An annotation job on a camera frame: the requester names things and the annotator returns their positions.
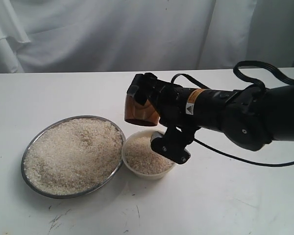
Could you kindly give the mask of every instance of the bowl rim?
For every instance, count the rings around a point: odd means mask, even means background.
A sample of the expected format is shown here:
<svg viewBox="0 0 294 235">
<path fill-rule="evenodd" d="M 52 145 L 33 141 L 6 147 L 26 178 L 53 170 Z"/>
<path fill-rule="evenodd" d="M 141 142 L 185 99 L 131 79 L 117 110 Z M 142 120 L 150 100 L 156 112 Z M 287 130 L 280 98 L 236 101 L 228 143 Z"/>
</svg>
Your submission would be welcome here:
<svg viewBox="0 0 294 235">
<path fill-rule="evenodd" d="M 172 170 L 172 169 L 175 167 L 175 165 L 176 165 L 176 163 L 173 163 L 171 167 L 169 167 L 169 168 L 166 169 L 165 171 L 162 171 L 162 172 L 157 173 L 157 174 L 144 174 L 144 173 L 141 173 L 141 172 L 139 172 L 139 171 L 136 171 L 135 169 L 133 169 L 133 168 L 127 163 L 127 160 L 126 160 L 126 157 L 125 157 L 125 153 L 124 153 L 124 151 L 125 151 L 125 149 L 126 149 L 126 145 L 127 145 L 129 142 L 131 142 L 131 141 L 133 141 L 133 140 L 135 140 L 135 139 L 140 138 L 140 137 L 138 137 L 138 138 L 135 137 L 135 136 L 138 135 L 138 134 L 144 134 L 144 133 L 149 133 L 149 132 L 151 132 L 151 134 L 152 134 L 152 133 L 155 132 L 155 131 L 158 131 L 158 132 L 164 134 L 163 131 L 161 131 L 161 130 L 157 130 L 157 129 L 152 129 L 152 130 L 149 129 L 149 130 L 144 130 L 144 131 L 135 132 L 134 134 L 130 135 L 130 136 L 126 139 L 125 143 L 124 143 L 123 146 L 122 146 L 122 152 L 121 152 L 121 155 L 122 155 L 122 160 L 123 160 L 124 164 L 126 165 L 126 167 L 127 167 L 129 170 L 131 170 L 132 172 L 134 172 L 134 173 L 137 174 L 137 175 L 141 175 L 141 176 L 144 176 L 144 177 L 155 177 L 155 176 L 159 176 L 159 175 L 164 175 L 164 174 L 167 174 L 170 170 Z"/>
<path fill-rule="evenodd" d="M 70 198 L 76 198 L 76 197 L 80 197 L 86 194 L 89 194 L 99 188 L 101 188 L 102 186 L 104 186 L 106 183 L 108 183 L 113 176 L 117 173 L 117 171 L 121 168 L 122 164 L 123 164 L 123 159 L 122 156 L 120 157 L 120 161 L 118 163 L 118 165 L 116 166 L 116 168 L 112 171 L 112 173 L 104 180 L 102 181 L 99 185 L 95 185 L 87 190 L 84 190 L 82 192 L 78 192 L 78 193 L 72 193 L 72 194 L 65 194 L 65 195 L 57 195 L 57 194 L 51 194 L 45 191 L 42 191 L 41 189 L 37 188 L 34 184 L 31 183 L 31 181 L 29 180 L 29 178 L 26 176 L 26 172 L 25 172 L 25 159 L 27 156 L 28 151 L 30 150 L 30 147 L 33 143 L 35 143 L 47 130 L 52 129 L 64 122 L 68 122 L 70 120 L 73 119 L 97 119 L 97 120 L 102 120 L 102 121 L 108 121 L 111 123 L 111 125 L 113 125 L 119 132 L 120 132 L 120 136 L 121 136 L 121 141 L 122 141 L 122 147 L 123 144 L 125 143 L 125 135 L 123 133 L 123 131 L 121 130 L 121 128 L 115 124 L 114 122 L 104 118 L 104 117 L 99 117 L 99 116 L 92 116 L 92 115 L 81 115 L 81 116 L 74 116 L 74 117 L 68 117 L 65 118 L 63 120 L 57 121 L 54 124 L 51 124 L 50 126 L 46 127 L 44 130 L 42 130 L 41 132 L 39 132 L 39 134 L 37 134 L 32 141 L 29 143 L 29 145 L 26 147 L 25 152 L 22 156 L 22 162 L 21 162 L 21 173 L 22 173 L 22 178 L 25 181 L 25 183 L 35 192 L 39 193 L 40 195 L 43 195 L 45 197 L 49 197 L 49 198 L 54 198 L 54 199 L 70 199 Z"/>
</svg>

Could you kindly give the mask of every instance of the warning label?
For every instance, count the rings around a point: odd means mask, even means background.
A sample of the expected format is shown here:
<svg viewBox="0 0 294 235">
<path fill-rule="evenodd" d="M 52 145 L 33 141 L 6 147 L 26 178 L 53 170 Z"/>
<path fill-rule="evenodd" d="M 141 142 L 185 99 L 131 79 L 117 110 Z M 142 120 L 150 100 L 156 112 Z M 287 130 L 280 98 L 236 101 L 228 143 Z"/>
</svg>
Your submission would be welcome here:
<svg viewBox="0 0 294 235">
<path fill-rule="evenodd" d="M 202 93 L 204 90 L 205 90 L 205 89 L 196 89 L 196 90 L 194 90 L 194 91 L 190 94 L 190 96 L 188 97 L 187 102 L 188 102 L 188 103 L 193 103 L 193 104 L 195 104 L 195 101 L 196 101 L 197 97 L 198 97 L 199 94 Z"/>
<path fill-rule="evenodd" d="M 194 104 L 186 103 L 185 113 L 188 115 L 194 115 Z"/>
</svg>

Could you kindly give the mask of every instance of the orange label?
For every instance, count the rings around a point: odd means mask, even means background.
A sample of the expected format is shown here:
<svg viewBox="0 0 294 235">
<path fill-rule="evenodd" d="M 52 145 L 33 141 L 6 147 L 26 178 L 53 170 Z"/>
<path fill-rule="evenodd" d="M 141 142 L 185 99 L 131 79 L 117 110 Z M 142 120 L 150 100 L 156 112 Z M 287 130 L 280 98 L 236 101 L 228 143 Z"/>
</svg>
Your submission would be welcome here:
<svg viewBox="0 0 294 235">
<path fill-rule="evenodd" d="M 206 89 L 196 89 L 194 90 L 187 99 L 187 103 L 195 104 L 197 97 Z"/>
</svg>

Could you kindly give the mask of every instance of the robotic arm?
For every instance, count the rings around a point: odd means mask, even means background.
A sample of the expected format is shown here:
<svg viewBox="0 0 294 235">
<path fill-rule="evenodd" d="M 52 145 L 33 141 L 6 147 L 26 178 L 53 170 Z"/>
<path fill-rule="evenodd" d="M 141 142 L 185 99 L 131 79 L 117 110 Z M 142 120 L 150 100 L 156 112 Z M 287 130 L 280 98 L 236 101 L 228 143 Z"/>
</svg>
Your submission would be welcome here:
<svg viewBox="0 0 294 235">
<path fill-rule="evenodd" d="M 265 68 L 288 85 L 267 89 L 260 80 L 243 75 L 240 66 Z M 244 90 L 218 91 L 182 74 L 201 87 L 194 89 L 174 84 L 177 76 L 169 83 L 152 73 L 137 74 L 127 90 L 125 121 L 153 126 L 160 118 L 167 130 L 164 135 L 153 134 L 151 148 L 178 164 L 189 159 L 185 147 L 200 128 L 223 132 L 236 145 L 251 151 L 272 141 L 294 141 L 294 80 L 257 61 L 238 63 L 234 73 L 253 84 Z"/>
</svg>

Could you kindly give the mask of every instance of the rice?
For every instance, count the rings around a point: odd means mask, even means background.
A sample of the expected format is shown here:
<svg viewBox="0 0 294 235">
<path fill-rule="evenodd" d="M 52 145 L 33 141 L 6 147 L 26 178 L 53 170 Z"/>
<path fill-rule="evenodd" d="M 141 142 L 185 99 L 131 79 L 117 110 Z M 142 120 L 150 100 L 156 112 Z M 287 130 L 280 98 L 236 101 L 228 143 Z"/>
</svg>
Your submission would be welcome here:
<svg viewBox="0 0 294 235">
<path fill-rule="evenodd" d="M 151 149 L 148 137 L 129 142 L 125 150 L 125 159 L 131 168 L 148 175 L 164 172 L 174 164 Z"/>
<path fill-rule="evenodd" d="M 121 159 L 120 132 L 108 121 L 78 118 L 47 130 L 30 147 L 25 174 L 38 189 L 67 195 L 102 183 Z"/>
</svg>

